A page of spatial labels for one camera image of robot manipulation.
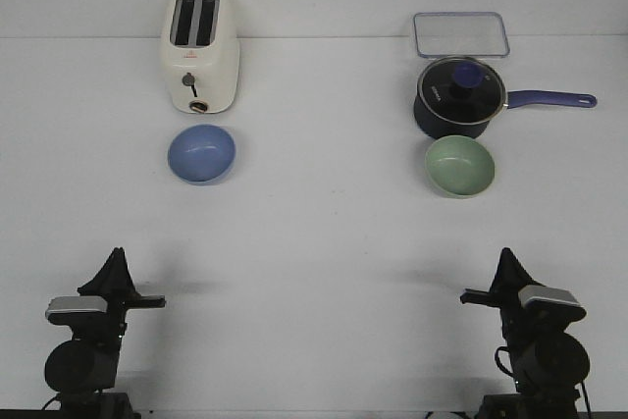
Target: pot lid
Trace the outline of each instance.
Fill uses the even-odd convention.
[[[469,57],[432,63],[419,78],[417,93],[434,114],[459,125],[490,120],[501,110],[506,97],[497,73]]]
[[[504,58],[510,53],[497,12],[421,12],[414,16],[414,37],[422,58]]]

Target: lid knob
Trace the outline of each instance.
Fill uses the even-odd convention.
[[[463,88],[476,88],[484,79],[482,68],[471,61],[461,61],[453,70],[451,78]]]

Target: plastic container lid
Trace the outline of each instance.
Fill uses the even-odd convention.
[[[420,12],[414,16],[414,34],[422,58],[504,58],[510,53],[497,12]]]

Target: pan handle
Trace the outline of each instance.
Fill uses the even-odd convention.
[[[565,107],[593,108],[598,99],[586,93],[550,92],[548,90],[517,90],[508,92],[508,108],[541,103]]]

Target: blue lid handle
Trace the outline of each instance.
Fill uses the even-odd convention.
[[[587,93],[517,90],[515,92],[508,92],[507,103],[508,108],[517,108],[533,103],[562,105],[564,107],[593,108],[598,104],[598,99]]]
[[[455,66],[451,78],[463,88],[476,88],[484,79],[482,68],[471,61],[461,61]]]

